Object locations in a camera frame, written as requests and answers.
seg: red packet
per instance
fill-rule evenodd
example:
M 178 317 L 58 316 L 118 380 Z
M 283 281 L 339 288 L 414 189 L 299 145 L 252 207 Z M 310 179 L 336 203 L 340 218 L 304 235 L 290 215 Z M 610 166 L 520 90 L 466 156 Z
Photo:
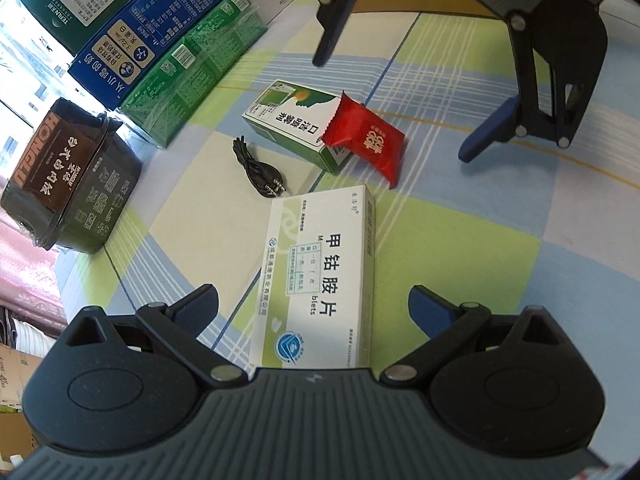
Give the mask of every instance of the red packet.
M 390 187 L 396 186 L 404 133 L 344 92 L 322 140 L 330 148 L 342 146 L 373 164 Z

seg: table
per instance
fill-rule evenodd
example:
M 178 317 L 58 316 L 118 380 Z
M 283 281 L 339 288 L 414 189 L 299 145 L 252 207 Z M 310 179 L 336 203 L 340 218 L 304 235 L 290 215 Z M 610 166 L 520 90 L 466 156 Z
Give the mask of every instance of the table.
M 244 135 L 293 194 L 365 182 L 376 199 L 371 365 L 380 373 L 426 338 L 406 305 L 421 283 L 453 303 L 494 312 L 544 304 L 590 363 L 607 396 L 593 441 L 606 460 L 640 452 L 640 56 L 610 42 L 598 87 L 566 151 L 548 142 L 493 146 L 460 164 L 465 136 L 516 93 L 502 22 L 415 13 L 353 15 L 323 69 L 310 63 L 316 0 L 296 0 L 236 64 L 166 151 L 141 144 L 142 179 L 106 247 L 60 256 L 68 318 L 86 304 L 130 314 L 202 283 L 220 314 L 200 341 L 248 366 L 270 202 L 231 150 Z M 549 104 L 548 76 L 539 70 Z M 398 187 L 351 158 L 339 176 L 253 133 L 241 113 L 277 78 L 344 90 L 402 130 Z

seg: blue logo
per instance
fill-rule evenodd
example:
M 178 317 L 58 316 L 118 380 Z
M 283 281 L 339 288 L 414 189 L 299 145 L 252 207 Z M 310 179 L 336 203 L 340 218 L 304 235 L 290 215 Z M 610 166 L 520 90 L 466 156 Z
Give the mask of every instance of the blue logo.
M 123 64 L 120 65 L 119 72 L 121 76 L 129 77 L 134 72 L 133 63 L 130 61 L 125 61 Z
M 149 56 L 149 50 L 146 46 L 139 46 L 133 53 L 136 61 L 144 61 Z
M 302 336 L 295 332 L 285 332 L 276 340 L 276 355 L 284 363 L 297 363 L 304 349 Z

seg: logo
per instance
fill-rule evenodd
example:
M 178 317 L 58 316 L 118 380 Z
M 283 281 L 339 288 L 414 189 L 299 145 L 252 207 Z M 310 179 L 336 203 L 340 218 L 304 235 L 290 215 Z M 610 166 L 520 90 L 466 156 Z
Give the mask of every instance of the logo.
M 283 363 L 295 364 L 302 357 L 304 344 L 300 334 L 285 332 L 276 340 L 276 355 Z
M 53 12 L 53 14 L 55 15 L 55 17 L 57 19 L 59 19 L 64 25 L 66 25 L 69 22 L 68 17 L 66 17 L 64 14 L 62 14 L 62 12 L 60 12 L 60 10 L 54 5 L 54 4 L 49 4 L 47 5 L 47 8 Z
M 136 58 L 136 61 L 144 61 L 148 56 L 149 51 L 146 49 L 146 46 L 139 46 L 133 53 L 133 57 Z
M 120 75 L 123 77 L 131 76 L 134 72 L 133 63 L 130 61 L 125 61 L 123 64 L 120 65 L 119 72 L 120 72 Z
M 49 112 L 40 123 L 36 134 L 31 137 L 31 141 L 27 146 L 27 149 L 24 150 L 24 155 L 15 167 L 14 174 L 12 174 L 12 180 L 20 188 L 22 188 L 27 181 L 31 168 L 33 168 L 36 163 L 38 155 L 44 148 L 45 143 L 49 140 L 49 137 L 56 129 L 56 125 L 59 120 L 60 118 L 55 113 Z
M 312 383 L 312 384 L 321 383 L 323 380 L 324 380 L 324 377 L 322 377 L 322 375 L 317 373 L 313 373 L 311 375 L 306 376 L 306 382 Z

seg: black cable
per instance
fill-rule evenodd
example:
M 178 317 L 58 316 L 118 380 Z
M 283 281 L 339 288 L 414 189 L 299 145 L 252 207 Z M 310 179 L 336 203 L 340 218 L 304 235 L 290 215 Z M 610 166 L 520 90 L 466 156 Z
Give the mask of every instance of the black cable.
M 280 172 L 266 162 L 255 160 L 247 149 L 244 136 L 234 140 L 234 153 L 246 171 L 249 182 L 263 197 L 275 198 L 286 191 Z

